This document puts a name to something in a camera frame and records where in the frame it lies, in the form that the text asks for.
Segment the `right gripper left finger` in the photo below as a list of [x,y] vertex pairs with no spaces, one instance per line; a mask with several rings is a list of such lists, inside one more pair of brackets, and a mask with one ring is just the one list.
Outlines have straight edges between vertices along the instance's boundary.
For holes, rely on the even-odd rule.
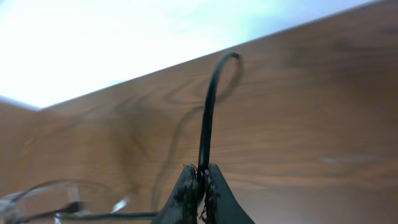
[[151,224],[197,224],[198,206],[203,196],[197,168],[184,165],[170,197]]

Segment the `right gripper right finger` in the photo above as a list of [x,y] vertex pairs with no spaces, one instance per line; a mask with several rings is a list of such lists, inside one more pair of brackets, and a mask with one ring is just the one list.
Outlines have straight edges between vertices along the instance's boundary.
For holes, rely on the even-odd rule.
[[235,199],[220,168],[209,164],[205,171],[205,210],[207,224],[254,224]]

